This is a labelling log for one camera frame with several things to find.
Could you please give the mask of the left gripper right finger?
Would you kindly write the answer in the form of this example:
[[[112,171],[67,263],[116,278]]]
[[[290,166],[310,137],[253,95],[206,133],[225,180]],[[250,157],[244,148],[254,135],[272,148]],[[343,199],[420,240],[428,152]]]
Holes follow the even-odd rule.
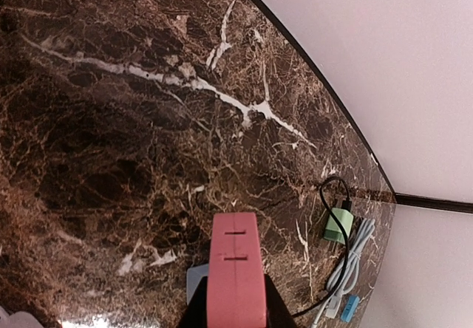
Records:
[[[264,279],[267,307],[267,327],[296,328],[294,318],[286,307],[272,279],[268,274],[265,274]]]

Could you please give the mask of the small blue charger plug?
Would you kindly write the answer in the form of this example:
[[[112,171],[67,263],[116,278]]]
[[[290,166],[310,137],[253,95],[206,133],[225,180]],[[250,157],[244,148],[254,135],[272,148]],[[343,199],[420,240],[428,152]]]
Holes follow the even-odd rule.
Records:
[[[209,264],[190,267],[186,271],[186,303],[189,304],[202,278],[208,276]]]

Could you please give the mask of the blue grey power strip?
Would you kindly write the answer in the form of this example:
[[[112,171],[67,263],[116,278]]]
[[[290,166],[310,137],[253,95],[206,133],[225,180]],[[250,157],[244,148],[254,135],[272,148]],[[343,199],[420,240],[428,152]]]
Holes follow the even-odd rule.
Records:
[[[311,324],[311,327],[318,327],[321,317],[324,315],[327,318],[335,318],[341,307],[342,299],[345,295],[356,286],[360,272],[360,260],[364,247],[375,230],[374,219],[363,219],[357,231],[354,242],[350,247],[348,256],[348,263],[344,274],[342,268],[344,260],[336,266],[328,279],[326,288],[333,289],[339,278],[342,278],[341,283],[337,286],[336,291],[329,296],[329,298],[320,306],[316,317]]]

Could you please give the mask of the blue square plug adapter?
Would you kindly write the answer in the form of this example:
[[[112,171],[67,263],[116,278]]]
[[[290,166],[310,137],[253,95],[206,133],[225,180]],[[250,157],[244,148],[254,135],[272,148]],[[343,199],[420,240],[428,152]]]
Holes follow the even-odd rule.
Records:
[[[357,295],[350,295],[347,300],[347,303],[341,313],[341,321],[350,323],[355,315],[355,311],[358,308],[360,303],[360,298]]]

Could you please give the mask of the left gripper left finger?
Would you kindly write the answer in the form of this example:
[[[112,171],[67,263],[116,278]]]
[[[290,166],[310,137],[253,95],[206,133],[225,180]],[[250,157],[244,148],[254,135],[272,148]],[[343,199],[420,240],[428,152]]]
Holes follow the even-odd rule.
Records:
[[[208,277],[203,276],[183,313],[179,328],[206,328],[207,327],[207,285]]]

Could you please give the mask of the pink plug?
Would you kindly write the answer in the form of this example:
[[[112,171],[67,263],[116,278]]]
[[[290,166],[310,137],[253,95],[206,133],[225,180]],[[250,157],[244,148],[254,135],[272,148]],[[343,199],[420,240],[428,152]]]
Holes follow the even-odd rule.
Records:
[[[267,308],[254,213],[214,216],[206,297],[207,326],[265,327]]]

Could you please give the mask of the green charger plug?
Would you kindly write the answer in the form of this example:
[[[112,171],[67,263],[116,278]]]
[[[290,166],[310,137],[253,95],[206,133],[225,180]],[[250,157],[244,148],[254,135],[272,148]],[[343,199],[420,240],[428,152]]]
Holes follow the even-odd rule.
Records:
[[[350,237],[354,216],[343,208],[332,208],[324,229],[323,238],[345,245]]]

